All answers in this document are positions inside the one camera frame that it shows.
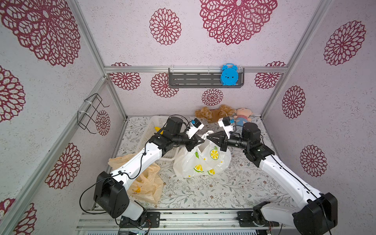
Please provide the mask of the beige plastic bag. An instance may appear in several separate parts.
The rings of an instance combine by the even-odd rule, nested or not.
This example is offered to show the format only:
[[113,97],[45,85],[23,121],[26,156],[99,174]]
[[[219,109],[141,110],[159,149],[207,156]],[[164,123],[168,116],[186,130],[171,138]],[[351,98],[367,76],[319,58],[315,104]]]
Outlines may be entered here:
[[127,193],[133,199],[157,205],[161,199],[164,182],[159,176],[160,167],[153,163],[132,183]]

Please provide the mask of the white plastic bag lemon print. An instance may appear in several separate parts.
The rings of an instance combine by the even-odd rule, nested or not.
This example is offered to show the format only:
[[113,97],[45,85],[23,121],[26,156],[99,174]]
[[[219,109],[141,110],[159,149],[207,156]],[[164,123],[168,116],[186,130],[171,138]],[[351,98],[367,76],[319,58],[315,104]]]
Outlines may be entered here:
[[201,138],[205,142],[194,147],[190,152],[185,147],[179,149],[173,164],[173,170],[177,177],[213,176],[229,167],[232,159],[231,152],[230,150],[220,150],[220,147],[207,139],[207,136],[213,133],[209,130],[203,134]]

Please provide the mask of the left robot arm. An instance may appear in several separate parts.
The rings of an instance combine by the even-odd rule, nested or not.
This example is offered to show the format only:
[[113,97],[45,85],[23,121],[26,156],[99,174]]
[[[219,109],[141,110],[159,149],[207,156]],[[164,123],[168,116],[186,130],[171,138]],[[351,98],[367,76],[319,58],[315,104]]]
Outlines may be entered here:
[[168,117],[161,130],[146,141],[143,149],[131,160],[110,173],[100,173],[95,185],[94,201],[112,218],[125,217],[144,224],[147,210],[137,202],[131,201],[127,191],[150,165],[174,147],[184,146],[187,151],[192,151],[204,142],[197,135],[197,132],[204,127],[199,119],[190,121],[182,130],[184,124],[185,122],[177,115]]

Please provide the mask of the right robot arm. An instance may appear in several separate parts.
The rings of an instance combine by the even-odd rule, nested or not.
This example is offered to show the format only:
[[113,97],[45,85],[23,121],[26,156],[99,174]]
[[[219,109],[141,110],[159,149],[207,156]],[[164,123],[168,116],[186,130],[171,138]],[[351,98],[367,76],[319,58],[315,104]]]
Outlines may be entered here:
[[264,226],[278,222],[294,227],[302,235],[323,235],[338,225],[338,201],[331,193],[323,194],[289,169],[261,140],[255,123],[247,122],[242,133],[229,125],[223,131],[209,134],[207,139],[222,151],[239,148],[257,168],[266,172],[291,196],[296,207],[284,207],[264,201],[252,209],[252,222]]

